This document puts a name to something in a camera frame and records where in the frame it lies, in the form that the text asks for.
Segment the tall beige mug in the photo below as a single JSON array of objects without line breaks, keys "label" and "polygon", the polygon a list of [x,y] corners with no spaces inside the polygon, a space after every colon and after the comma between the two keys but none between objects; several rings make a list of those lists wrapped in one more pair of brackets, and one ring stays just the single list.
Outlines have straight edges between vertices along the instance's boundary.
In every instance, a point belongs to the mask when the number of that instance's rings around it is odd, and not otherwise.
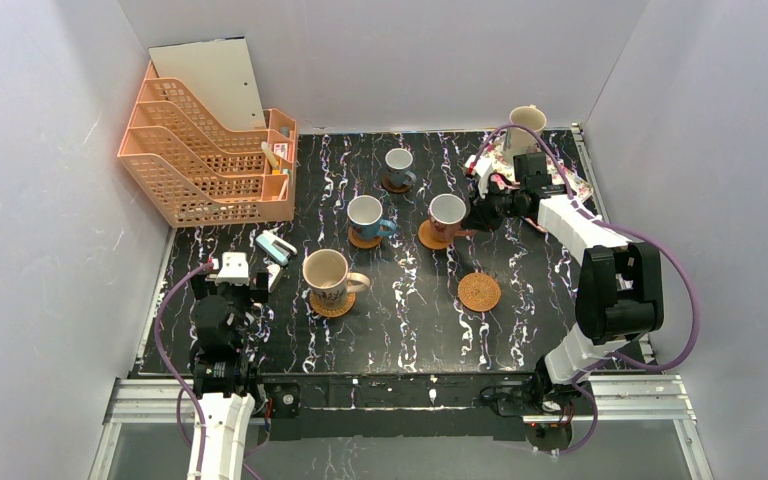
[{"label": "tall beige mug", "polygon": [[[519,106],[510,112],[509,123],[539,134],[546,127],[547,117],[536,105]],[[535,153],[539,149],[538,141],[528,131],[512,127],[505,133],[502,153],[506,160],[520,154]]]}]

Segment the white and red mug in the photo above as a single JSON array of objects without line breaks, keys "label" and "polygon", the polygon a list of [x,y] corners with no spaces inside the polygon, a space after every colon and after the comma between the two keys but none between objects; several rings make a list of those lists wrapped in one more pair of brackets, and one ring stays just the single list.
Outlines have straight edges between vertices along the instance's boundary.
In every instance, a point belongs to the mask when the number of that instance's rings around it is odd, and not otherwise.
[{"label": "white and red mug", "polygon": [[456,237],[474,235],[475,230],[462,226],[466,215],[467,206],[460,197],[449,193],[435,196],[429,204],[431,237],[438,243],[450,244]]}]

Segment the light wooden coaster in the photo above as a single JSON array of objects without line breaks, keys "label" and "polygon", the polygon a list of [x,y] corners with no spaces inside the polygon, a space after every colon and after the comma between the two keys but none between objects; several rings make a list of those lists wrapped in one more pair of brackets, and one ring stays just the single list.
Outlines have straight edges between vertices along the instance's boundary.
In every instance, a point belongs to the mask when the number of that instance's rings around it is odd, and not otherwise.
[{"label": "light wooden coaster", "polygon": [[376,236],[372,239],[365,240],[361,238],[353,228],[350,228],[348,233],[350,243],[358,249],[373,249],[378,247],[383,241],[383,237],[381,236]]},{"label": "light wooden coaster", "polygon": [[451,245],[451,240],[440,240],[435,234],[436,230],[432,227],[431,222],[425,220],[419,227],[418,239],[423,246],[430,250],[444,250]]}]

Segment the woven rattan coaster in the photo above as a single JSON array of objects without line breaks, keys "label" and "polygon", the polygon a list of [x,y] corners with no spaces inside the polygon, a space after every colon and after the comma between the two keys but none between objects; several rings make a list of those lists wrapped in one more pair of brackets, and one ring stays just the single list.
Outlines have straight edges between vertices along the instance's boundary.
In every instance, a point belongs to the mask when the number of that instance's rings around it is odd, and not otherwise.
[{"label": "woven rattan coaster", "polygon": [[345,302],[339,307],[324,306],[313,294],[309,296],[309,303],[313,311],[326,318],[338,318],[348,313],[356,302],[356,294],[349,293]]},{"label": "woven rattan coaster", "polygon": [[492,276],[473,272],[464,276],[459,282],[457,296],[466,309],[487,312],[498,304],[502,292],[498,282]]}]

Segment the large beige floral mug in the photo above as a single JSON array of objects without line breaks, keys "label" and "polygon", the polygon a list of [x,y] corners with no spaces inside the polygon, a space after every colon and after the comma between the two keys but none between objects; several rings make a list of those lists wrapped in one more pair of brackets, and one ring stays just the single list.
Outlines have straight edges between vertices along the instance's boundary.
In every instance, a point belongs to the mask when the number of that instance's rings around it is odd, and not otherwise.
[{"label": "large beige floral mug", "polygon": [[361,293],[371,280],[353,272],[347,258],[333,249],[319,249],[303,261],[302,275],[313,294],[326,307],[341,306],[349,293]]}]

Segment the small grey mug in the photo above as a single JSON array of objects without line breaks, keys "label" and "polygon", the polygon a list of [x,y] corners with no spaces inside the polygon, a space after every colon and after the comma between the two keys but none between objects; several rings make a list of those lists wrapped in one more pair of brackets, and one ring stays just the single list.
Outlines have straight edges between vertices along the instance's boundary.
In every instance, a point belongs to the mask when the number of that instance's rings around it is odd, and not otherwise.
[{"label": "small grey mug", "polygon": [[414,185],[416,175],[412,171],[413,164],[414,157],[409,150],[405,148],[391,149],[385,156],[387,173],[384,176],[387,176],[397,186],[408,183]]}]

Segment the dark wooden coaster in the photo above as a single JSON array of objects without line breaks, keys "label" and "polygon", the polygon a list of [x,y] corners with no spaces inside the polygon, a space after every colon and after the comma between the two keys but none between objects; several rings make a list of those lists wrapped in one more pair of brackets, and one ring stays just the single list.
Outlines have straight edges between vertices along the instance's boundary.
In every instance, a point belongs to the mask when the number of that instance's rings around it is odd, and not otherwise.
[{"label": "dark wooden coaster", "polygon": [[404,184],[404,185],[401,185],[401,186],[397,186],[397,185],[393,184],[389,180],[389,178],[387,176],[384,176],[381,179],[381,185],[382,185],[382,187],[386,191],[388,191],[390,193],[393,193],[393,194],[403,194],[403,193],[406,193],[406,192],[410,191],[412,189],[412,187],[413,187],[413,185],[410,184],[410,183]]}]

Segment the blue patterned mug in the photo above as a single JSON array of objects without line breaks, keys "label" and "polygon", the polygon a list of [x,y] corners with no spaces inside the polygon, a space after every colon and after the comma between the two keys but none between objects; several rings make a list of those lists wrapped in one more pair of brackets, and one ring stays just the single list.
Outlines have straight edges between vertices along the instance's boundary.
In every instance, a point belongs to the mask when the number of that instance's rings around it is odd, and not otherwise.
[{"label": "blue patterned mug", "polygon": [[347,207],[351,231],[364,242],[393,236],[398,226],[384,217],[382,203],[370,195],[360,195],[352,199]]}]

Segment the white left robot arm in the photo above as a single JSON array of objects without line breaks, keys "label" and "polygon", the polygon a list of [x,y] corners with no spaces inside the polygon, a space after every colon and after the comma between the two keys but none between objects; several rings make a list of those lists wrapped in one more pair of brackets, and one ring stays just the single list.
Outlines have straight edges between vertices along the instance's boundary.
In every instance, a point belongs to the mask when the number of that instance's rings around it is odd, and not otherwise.
[{"label": "white left robot arm", "polygon": [[261,271],[247,285],[232,285],[199,273],[190,285],[196,299],[190,359],[196,412],[188,476],[238,479],[249,420],[266,405],[246,330],[254,322],[251,309],[268,300],[268,274]]}]

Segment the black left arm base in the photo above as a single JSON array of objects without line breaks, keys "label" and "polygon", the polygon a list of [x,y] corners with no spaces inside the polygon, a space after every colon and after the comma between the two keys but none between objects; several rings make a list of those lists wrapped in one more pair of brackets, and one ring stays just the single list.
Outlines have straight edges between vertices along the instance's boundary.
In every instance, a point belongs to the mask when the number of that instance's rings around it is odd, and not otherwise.
[{"label": "black left arm base", "polygon": [[253,415],[263,420],[263,430],[266,434],[271,433],[276,420],[295,419],[299,416],[300,385],[295,382],[264,381],[254,366],[246,365],[236,369],[232,391],[253,397]]}]

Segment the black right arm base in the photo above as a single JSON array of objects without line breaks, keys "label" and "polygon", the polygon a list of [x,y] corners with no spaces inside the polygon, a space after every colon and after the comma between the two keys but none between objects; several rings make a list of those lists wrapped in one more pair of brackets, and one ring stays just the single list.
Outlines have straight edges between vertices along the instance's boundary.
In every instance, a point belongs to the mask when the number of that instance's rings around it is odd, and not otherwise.
[{"label": "black right arm base", "polygon": [[537,452],[555,457],[572,453],[590,439],[593,428],[574,440],[573,421],[598,418],[589,383],[554,384],[546,373],[525,380],[504,380],[482,388],[475,403],[502,418],[517,418],[526,427],[526,440]]}]

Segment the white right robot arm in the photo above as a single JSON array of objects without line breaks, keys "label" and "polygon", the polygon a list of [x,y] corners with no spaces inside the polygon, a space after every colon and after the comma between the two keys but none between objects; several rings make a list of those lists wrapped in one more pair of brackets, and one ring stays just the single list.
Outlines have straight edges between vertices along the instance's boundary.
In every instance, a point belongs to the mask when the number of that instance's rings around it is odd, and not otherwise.
[{"label": "white right robot arm", "polygon": [[528,217],[580,265],[576,323],[536,368],[546,386],[583,381],[587,367],[662,326],[659,250],[602,226],[553,183],[545,155],[517,156],[515,182],[497,172],[489,157],[471,156],[463,170],[471,180],[466,229],[492,232],[509,218]]}]

